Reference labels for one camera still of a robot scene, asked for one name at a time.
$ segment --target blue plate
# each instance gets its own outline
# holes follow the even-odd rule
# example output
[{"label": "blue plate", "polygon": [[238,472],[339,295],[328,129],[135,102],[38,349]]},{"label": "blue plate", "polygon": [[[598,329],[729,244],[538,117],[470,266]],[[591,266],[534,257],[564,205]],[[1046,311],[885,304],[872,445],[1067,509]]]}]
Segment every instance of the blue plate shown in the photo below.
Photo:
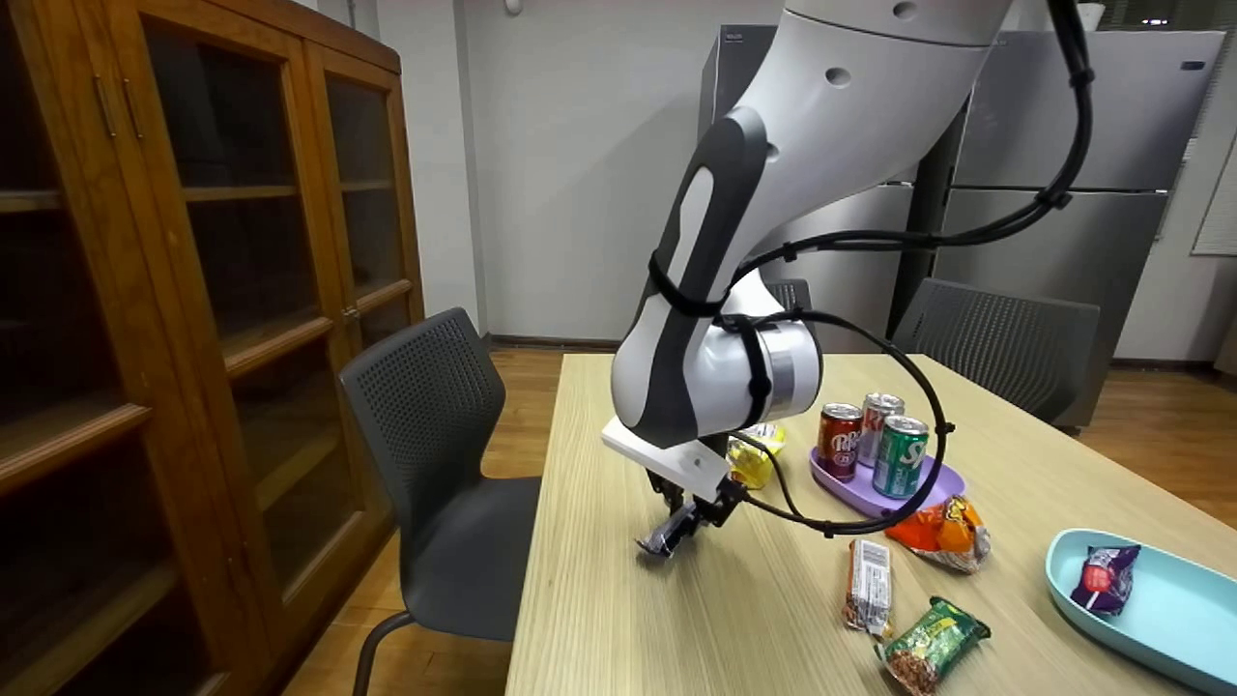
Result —
[{"label": "blue plate", "polygon": [[1156,547],[1132,563],[1132,590],[1118,619],[1082,610],[1087,547],[1136,547],[1100,528],[1063,528],[1042,558],[1046,594],[1087,637],[1199,692],[1237,692],[1237,581]]}]

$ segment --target gray chair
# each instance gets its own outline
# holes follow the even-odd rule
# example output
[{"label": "gray chair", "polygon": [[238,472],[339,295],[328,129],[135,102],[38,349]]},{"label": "gray chair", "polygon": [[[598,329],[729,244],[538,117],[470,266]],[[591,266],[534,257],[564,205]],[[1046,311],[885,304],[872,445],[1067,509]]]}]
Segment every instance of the gray chair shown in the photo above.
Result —
[{"label": "gray chair", "polygon": [[514,637],[540,480],[480,472],[505,392],[462,311],[377,340],[339,382],[402,535],[407,610],[361,650],[355,692],[366,692],[373,650],[397,628]]},{"label": "gray chair", "polygon": [[1098,304],[922,280],[893,345],[927,352],[1011,407],[1058,427],[1082,392]]}]

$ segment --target can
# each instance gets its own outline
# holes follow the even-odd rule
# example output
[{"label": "can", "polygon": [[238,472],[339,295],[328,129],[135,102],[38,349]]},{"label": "can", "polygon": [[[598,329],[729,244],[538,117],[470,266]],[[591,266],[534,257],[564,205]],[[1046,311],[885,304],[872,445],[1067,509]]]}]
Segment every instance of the can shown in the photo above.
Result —
[{"label": "can", "polygon": [[881,429],[888,412],[900,412],[900,396],[864,396],[860,398],[860,440],[857,440],[857,465],[868,468],[881,455]]},{"label": "can", "polygon": [[815,459],[835,480],[854,480],[860,412],[854,403],[826,403],[818,411]]},{"label": "can", "polygon": [[920,487],[927,427],[920,416],[888,412],[881,429],[881,452],[872,465],[872,487],[885,498],[909,498]]},{"label": "can", "polygon": [[939,681],[992,630],[958,603],[930,594],[927,615],[900,637],[877,646],[881,670],[912,696],[927,696]]}]

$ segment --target wooden cabinet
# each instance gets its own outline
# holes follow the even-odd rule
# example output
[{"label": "wooden cabinet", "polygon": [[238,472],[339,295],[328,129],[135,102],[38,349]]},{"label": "wooden cabinet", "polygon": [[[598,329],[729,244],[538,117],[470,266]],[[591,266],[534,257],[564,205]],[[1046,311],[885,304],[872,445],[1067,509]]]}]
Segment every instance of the wooden cabinet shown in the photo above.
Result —
[{"label": "wooden cabinet", "polygon": [[0,692],[266,692],[390,535],[337,370],[422,318],[397,57],[0,6]]}]

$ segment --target floor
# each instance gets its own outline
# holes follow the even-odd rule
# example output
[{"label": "floor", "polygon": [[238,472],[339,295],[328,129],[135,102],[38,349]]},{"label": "floor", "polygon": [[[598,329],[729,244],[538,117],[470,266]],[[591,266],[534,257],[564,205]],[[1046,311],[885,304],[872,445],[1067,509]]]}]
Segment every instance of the floor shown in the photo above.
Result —
[{"label": "floor", "polygon": [[[495,364],[505,379],[505,412],[487,477],[534,477],[546,455],[559,349],[495,345]],[[1237,527],[1237,379],[1118,369],[1082,440]],[[364,635],[397,606],[393,547],[385,547],[284,692],[353,692]],[[397,630],[377,650],[372,692],[487,696],[502,692],[505,660],[511,652],[487,642]]]}]

